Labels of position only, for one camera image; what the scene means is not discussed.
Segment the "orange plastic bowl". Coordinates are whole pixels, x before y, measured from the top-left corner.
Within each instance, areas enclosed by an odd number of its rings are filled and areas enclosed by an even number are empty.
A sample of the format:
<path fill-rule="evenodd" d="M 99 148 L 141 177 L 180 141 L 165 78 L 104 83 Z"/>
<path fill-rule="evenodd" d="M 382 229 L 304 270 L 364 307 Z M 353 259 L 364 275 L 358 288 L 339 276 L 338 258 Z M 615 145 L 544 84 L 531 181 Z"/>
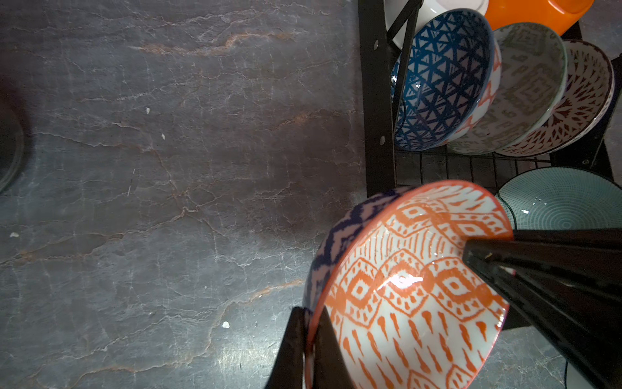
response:
<path fill-rule="evenodd" d="M 490 0 L 485 18 L 493 30 L 510 24 L 542 24 L 558 35 L 568 31 L 594 0 Z"/>

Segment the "patterned bowl stack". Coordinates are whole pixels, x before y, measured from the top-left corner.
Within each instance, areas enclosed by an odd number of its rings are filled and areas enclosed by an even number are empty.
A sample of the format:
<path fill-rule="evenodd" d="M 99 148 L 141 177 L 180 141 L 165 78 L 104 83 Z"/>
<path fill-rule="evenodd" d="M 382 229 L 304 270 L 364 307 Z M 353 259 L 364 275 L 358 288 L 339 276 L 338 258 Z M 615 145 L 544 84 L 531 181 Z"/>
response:
<path fill-rule="evenodd" d="M 330 230 L 305 283 L 305 380 L 330 319 L 357 388 L 467 388 L 509 305 L 463 262 L 467 241 L 510 241 L 499 201 L 474 183 L 400 187 L 357 204 Z"/>

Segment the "white ceramic bowl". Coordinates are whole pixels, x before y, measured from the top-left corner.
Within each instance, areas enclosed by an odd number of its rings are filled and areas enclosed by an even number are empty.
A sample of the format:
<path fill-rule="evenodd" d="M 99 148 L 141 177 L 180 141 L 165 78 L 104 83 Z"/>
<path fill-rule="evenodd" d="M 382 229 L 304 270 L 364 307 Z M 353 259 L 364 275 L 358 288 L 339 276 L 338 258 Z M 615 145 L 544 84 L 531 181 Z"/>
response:
<path fill-rule="evenodd" d="M 386 27 L 389 29 L 393 22 L 397 19 L 403 7 L 407 4 L 407 0 L 385 0 L 385 20 Z M 468 8 L 478 11 L 482 16 L 485 15 L 489 6 L 489 0 L 424 0 L 422 8 L 419 11 L 416 24 L 416 32 L 424 27 L 427 22 L 431 21 L 438 15 L 459 8 Z"/>

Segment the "blue triangle pattern bowl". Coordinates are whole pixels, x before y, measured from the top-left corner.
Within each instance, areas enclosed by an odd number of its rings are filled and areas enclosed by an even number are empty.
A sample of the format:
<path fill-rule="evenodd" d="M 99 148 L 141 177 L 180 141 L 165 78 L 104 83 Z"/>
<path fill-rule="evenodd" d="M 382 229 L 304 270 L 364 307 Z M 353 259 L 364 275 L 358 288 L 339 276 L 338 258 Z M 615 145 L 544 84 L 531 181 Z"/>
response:
<path fill-rule="evenodd" d="M 478 11 L 454 9 L 427 22 L 411 43 L 395 146 L 420 152 L 456 134 L 484 96 L 494 60 L 492 30 Z"/>

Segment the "red white sunburst bowl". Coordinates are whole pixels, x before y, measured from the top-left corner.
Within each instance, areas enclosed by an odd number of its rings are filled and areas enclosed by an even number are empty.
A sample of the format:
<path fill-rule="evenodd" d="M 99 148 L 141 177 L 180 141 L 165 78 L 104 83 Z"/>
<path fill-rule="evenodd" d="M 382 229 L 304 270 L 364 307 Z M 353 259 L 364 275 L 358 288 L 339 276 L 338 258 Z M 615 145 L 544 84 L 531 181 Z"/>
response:
<path fill-rule="evenodd" d="M 524 140 L 498 153 L 504 157 L 538 157 L 577 142 L 603 118 L 615 92 L 612 62 L 594 44 L 565 40 L 568 79 L 565 94 L 548 120 Z"/>

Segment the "mint concentric line bowl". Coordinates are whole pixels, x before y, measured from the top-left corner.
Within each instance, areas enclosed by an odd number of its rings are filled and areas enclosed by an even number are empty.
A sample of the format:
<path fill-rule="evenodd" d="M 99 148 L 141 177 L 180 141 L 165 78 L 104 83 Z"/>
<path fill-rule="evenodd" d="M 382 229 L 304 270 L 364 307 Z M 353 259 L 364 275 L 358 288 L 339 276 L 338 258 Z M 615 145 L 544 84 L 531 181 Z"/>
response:
<path fill-rule="evenodd" d="M 621 187 L 586 170 L 529 170 L 505 183 L 497 199 L 515 230 L 621 227 Z"/>

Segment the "yellow-green pen cup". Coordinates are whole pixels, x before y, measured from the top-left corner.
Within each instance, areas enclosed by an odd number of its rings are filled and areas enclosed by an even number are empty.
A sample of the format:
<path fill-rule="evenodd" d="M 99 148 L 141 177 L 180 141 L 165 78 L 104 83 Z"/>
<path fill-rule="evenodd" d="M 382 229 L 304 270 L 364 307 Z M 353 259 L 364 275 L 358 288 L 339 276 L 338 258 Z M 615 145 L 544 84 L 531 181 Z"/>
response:
<path fill-rule="evenodd" d="M 1 102 L 1 191 L 18 174 L 24 158 L 24 130 L 14 110 Z"/>

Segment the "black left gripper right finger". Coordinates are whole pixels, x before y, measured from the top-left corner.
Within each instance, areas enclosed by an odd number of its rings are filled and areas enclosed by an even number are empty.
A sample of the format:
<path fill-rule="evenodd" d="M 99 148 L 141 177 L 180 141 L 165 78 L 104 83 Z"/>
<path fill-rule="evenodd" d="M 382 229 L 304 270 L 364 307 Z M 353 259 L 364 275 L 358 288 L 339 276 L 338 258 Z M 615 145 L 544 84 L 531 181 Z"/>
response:
<path fill-rule="evenodd" d="M 322 321 L 319 324 L 314 346 L 313 388 L 353 389 L 330 321 Z"/>

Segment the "green geometric pattern bowl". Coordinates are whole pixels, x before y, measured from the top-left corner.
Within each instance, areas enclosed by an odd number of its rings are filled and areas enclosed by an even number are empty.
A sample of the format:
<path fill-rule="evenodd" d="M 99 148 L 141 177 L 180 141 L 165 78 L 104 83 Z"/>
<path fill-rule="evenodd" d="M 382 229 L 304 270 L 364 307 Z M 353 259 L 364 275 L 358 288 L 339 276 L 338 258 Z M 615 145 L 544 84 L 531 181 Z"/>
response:
<path fill-rule="evenodd" d="M 495 30 L 494 37 L 502 61 L 497 95 L 468 133 L 448 143 L 451 152 L 500 152 L 539 129 L 565 93 L 568 55 L 555 31 L 523 22 Z"/>

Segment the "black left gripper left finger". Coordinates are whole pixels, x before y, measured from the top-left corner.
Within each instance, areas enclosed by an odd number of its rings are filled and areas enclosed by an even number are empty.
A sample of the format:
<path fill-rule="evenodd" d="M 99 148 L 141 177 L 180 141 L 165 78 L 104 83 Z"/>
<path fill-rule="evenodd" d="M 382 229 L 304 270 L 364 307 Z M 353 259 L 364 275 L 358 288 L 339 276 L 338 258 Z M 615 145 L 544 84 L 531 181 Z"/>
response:
<path fill-rule="evenodd" d="M 265 389 L 303 387 L 305 340 L 305 310 L 294 307 Z"/>

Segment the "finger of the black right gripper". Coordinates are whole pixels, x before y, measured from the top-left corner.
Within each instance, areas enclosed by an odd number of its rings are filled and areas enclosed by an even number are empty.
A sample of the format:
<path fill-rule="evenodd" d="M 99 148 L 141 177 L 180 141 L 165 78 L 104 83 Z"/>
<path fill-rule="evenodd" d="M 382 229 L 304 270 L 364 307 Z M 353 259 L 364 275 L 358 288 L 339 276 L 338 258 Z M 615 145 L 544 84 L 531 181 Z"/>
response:
<path fill-rule="evenodd" d="M 513 236 L 513 247 L 536 244 L 621 250 L 621 228 L 600 230 L 516 230 Z"/>
<path fill-rule="evenodd" d="M 463 262 L 595 388 L 621 386 L 621 253 L 470 240 Z"/>

